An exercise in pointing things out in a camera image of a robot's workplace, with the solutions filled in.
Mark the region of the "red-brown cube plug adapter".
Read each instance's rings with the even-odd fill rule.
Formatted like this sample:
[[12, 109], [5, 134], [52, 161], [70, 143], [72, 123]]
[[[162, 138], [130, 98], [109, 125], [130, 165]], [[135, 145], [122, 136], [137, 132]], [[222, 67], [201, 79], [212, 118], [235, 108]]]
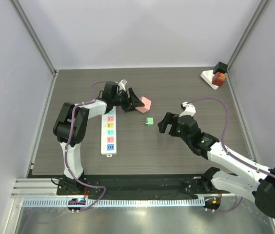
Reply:
[[222, 72], [217, 72], [213, 76], [212, 84], [220, 87], [225, 83], [225, 81], [226, 81], [226, 74]]

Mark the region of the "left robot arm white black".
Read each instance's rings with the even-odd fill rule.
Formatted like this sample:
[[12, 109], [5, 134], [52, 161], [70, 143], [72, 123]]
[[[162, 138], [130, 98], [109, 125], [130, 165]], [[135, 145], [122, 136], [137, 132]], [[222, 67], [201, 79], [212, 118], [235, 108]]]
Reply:
[[84, 180], [81, 164], [81, 143], [86, 134], [88, 120], [108, 114], [113, 108], [121, 107], [131, 112], [145, 104], [132, 88], [125, 88], [126, 80], [104, 81], [99, 95], [89, 102], [63, 104], [53, 127], [53, 134], [61, 145], [64, 159], [64, 172], [57, 184], [58, 195], [80, 195], [85, 188], [103, 189], [104, 186], [90, 185]]

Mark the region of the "green cube plug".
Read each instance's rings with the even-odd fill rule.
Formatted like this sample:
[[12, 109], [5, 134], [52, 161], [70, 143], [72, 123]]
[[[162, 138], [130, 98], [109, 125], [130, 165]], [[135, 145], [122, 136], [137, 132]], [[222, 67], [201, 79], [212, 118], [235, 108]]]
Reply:
[[145, 126], [153, 126], [154, 125], [154, 118], [153, 117], [146, 117], [142, 122]]

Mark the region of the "pink cube plug adapter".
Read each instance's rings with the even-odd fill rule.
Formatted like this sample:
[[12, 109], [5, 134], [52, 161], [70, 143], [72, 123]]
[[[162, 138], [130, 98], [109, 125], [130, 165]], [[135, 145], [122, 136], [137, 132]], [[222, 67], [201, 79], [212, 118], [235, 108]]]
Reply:
[[140, 97], [139, 100], [144, 104], [144, 106], [136, 107], [136, 110], [141, 113], [148, 112], [151, 109], [152, 101], [144, 96]]

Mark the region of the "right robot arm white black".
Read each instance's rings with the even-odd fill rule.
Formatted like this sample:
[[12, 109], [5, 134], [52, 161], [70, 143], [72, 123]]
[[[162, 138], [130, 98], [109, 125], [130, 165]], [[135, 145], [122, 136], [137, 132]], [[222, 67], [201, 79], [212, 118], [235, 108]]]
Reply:
[[157, 125], [159, 132], [165, 133], [168, 125], [171, 125], [169, 135], [181, 138], [195, 155], [231, 172], [208, 169], [201, 181], [205, 192], [231, 192], [253, 202], [262, 213], [275, 219], [275, 167], [271, 169], [235, 153], [218, 138], [201, 131], [191, 115], [167, 112]]

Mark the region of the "white triangular socket base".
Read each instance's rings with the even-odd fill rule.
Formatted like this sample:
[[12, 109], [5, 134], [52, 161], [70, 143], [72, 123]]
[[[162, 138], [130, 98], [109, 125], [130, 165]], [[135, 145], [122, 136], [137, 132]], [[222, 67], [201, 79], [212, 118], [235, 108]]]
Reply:
[[218, 86], [212, 84], [213, 81], [213, 70], [207, 70], [207, 71], [203, 71], [200, 74], [200, 77], [213, 89], [213, 90], [217, 90]]

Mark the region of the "black cube plug adapter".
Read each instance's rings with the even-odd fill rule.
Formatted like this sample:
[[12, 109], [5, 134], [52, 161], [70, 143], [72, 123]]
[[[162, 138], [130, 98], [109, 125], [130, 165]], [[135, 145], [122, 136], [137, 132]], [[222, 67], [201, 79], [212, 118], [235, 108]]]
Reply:
[[228, 70], [228, 65], [219, 61], [213, 69], [213, 74], [215, 75], [218, 72], [225, 74], [227, 73], [227, 70]]

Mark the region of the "white power strip coloured sockets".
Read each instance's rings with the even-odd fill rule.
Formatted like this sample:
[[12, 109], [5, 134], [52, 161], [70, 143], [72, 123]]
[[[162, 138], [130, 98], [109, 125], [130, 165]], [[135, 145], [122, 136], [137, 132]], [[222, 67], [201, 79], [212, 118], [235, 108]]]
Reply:
[[116, 107], [101, 116], [100, 153], [106, 157], [117, 154], [117, 115]]

